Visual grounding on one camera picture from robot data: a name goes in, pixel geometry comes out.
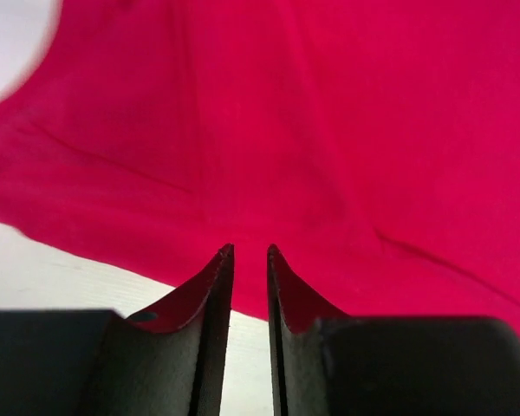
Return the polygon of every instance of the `red fabric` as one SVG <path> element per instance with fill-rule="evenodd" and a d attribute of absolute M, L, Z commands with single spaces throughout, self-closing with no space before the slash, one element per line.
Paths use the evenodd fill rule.
<path fill-rule="evenodd" d="M 0 221 L 173 285 L 233 242 L 250 315 L 274 242 L 350 314 L 520 334 L 520 0 L 64 0 Z"/>

